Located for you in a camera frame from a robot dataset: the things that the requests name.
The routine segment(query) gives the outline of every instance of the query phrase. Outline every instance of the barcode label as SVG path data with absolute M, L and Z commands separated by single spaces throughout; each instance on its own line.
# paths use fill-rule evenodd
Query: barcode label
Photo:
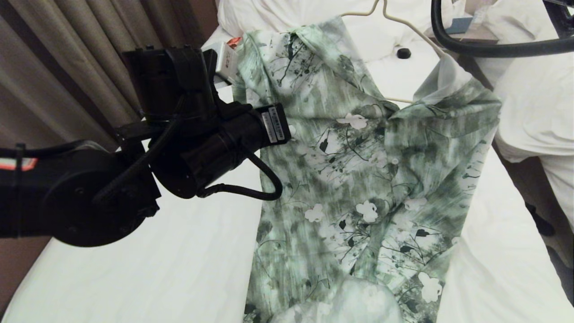
M 278 140 L 285 140 L 285 134 L 283 133 L 283 127 L 279 121 L 279 115 L 277 114 L 277 108 L 270 107 L 269 114 L 271 115 L 271 120 L 273 121 L 273 129 L 275 129 L 275 134 Z
M 275 136 L 275 131 L 273 130 L 273 122 L 271 116 L 269 115 L 269 112 L 263 112 L 261 116 L 263 117 L 263 124 L 265 124 L 265 129 L 267 129 L 267 135 L 269 136 L 269 141 L 272 144 L 276 143 L 277 136 Z
M 22 171 L 25 172 L 34 169 L 37 162 L 38 158 L 22 158 Z M 16 170 L 16 159 L 0 158 L 0 170 Z

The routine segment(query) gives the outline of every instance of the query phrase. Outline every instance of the black knob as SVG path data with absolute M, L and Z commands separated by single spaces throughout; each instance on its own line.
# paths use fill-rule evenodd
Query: black knob
M 410 57 L 410 50 L 408 48 L 401 48 L 397 51 L 397 57 L 400 59 L 407 59 Z

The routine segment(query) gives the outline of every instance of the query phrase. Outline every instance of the robotic arm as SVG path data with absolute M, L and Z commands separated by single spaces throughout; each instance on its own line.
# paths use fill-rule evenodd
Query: robotic arm
M 181 198 L 220 191 L 265 200 L 281 196 L 281 182 L 254 154 L 291 139 L 280 104 L 253 109 L 221 101 L 213 50 L 148 47 L 123 55 L 146 121 L 117 129 L 116 153 L 85 140 L 0 149 L 0 237 L 52 235 L 82 247 L 115 242 L 159 209 L 152 172 Z M 147 152 L 141 144 L 146 139 Z M 207 187 L 245 158 L 271 179 L 275 192 Z

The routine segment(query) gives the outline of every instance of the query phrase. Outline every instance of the white bed sheet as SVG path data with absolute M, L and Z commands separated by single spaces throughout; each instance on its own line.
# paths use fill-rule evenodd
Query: white bed sheet
M 208 42 L 229 38 L 218 29 Z M 368 64 L 383 94 L 412 96 L 434 67 L 426 44 L 408 47 L 409 60 Z M 248 162 L 221 181 L 261 188 Z M 227 193 L 183 200 L 160 189 L 158 214 L 117 243 L 50 241 L 2 323 L 241 322 L 261 202 Z M 536 226 L 492 149 L 455 248 L 439 323 L 574 320 Z

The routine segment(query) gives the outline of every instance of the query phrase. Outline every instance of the clothes hanger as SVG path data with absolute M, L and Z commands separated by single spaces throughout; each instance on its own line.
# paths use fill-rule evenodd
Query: clothes hanger
M 373 7 L 371 8 L 371 10 L 369 12 L 366 13 L 361 13 L 361 12 L 348 12 L 348 13 L 344 13 L 341 15 L 341 17 L 345 17 L 345 16 L 370 16 L 373 12 L 375 12 L 375 9 L 377 8 L 377 5 L 379 4 L 379 0 L 375 0 Z M 398 22 L 399 24 L 403 24 L 406 25 L 407 27 L 409 27 L 410 29 L 412 29 L 415 33 L 417 33 L 417 35 L 419 35 L 424 41 L 426 41 L 437 53 L 437 55 L 442 58 L 446 55 L 446 53 L 439 47 L 437 46 L 435 43 L 433 43 L 432 40 L 430 40 L 428 37 L 426 37 L 420 30 L 418 30 L 413 24 L 411 24 L 410 22 L 408 22 L 407 20 L 403 20 L 397 17 L 393 17 L 387 14 L 387 0 L 383 0 L 383 17 L 387 18 L 388 20 L 391 21 L 395 21 Z M 396 101 L 396 102 L 404 102 L 404 103 L 413 103 L 413 101 L 411 100 L 405 100 L 405 99 L 398 99 L 398 98 L 388 98 L 385 97 L 385 99 L 389 100 L 389 101 Z

